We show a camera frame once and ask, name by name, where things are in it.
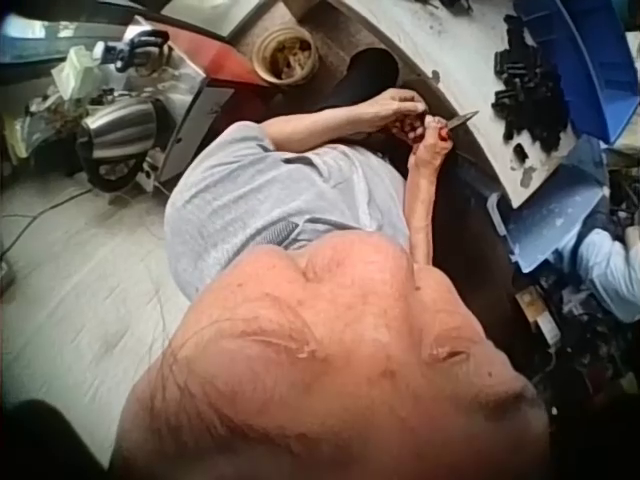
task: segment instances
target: wire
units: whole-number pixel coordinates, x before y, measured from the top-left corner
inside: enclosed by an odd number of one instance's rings
[[[80,193],[76,193],[75,195],[71,195],[70,197],[54,203],[53,205],[48,206],[47,208],[45,208],[44,210],[41,210],[40,212],[36,213],[35,215],[23,215],[20,213],[9,213],[6,215],[2,215],[2,218],[30,218],[30,220],[27,222],[27,224],[22,228],[22,230],[20,230],[20,232],[18,233],[18,235],[16,235],[16,237],[13,239],[13,241],[9,244],[9,246],[7,248],[5,248],[2,253],[0,253],[0,259],[4,258],[4,256],[9,253],[11,251],[11,249],[13,247],[16,246],[16,244],[18,243],[18,240],[20,240],[20,238],[22,238],[22,236],[27,233],[27,230],[29,230],[29,228],[31,227],[31,225],[33,225],[36,220],[38,220],[40,217],[42,217],[45,213],[48,213],[52,210],[55,210],[56,208],[62,207],[63,205],[66,205],[67,203],[71,202],[72,200],[75,200],[76,198],[80,198],[88,193],[91,193],[93,191],[92,188],[89,188],[87,190],[83,190]]]

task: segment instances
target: work table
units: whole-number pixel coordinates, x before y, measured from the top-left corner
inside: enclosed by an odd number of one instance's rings
[[[387,48],[429,79],[447,110],[480,113],[469,123],[476,148],[460,142],[472,159],[486,156],[514,207],[520,206],[556,169],[576,143],[569,130],[551,156],[534,144],[527,132],[503,141],[504,121],[491,108],[496,90],[504,88],[493,71],[494,54],[507,48],[503,18],[513,14],[511,0],[473,1],[469,15],[454,15],[442,7],[413,0],[329,0],[373,33]],[[512,149],[521,143],[529,155],[520,164]]]

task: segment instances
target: white table surface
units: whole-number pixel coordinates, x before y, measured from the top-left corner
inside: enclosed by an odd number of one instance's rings
[[[491,104],[495,91],[504,86],[493,73],[493,59],[496,51],[507,48],[503,17],[513,13],[512,0],[471,0],[471,15],[454,15],[437,0],[438,8],[413,0],[329,1],[430,77],[435,93],[443,95],[457,113],[480,111],[469,128],[514,207],[545,181],[575,145],[571,131],[563,134],[551,156],[534,145],[526,132],[508,144],[502,140],[504,121],[494,115]],[[524,166],[513,158],[518,142],[530,157]]]

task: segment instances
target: blue crate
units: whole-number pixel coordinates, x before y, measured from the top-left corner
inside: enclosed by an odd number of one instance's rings
[[[557,66],[576,131],[615,143],[640,96],[611,0],[514,0],[514,8]]]

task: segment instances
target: blade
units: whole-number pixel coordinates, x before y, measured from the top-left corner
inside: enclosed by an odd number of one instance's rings
[[[456,117],[453,120],[450,120],[449,123],[447,123],[447,128],[449,130],[453,130],[454,128],[459,127],[460,125],[464,125],[473,117],[475,117],[478,113],[480,112],[476,110],[475,112],[469,112],[464,115],[460,115],[459,117]]]

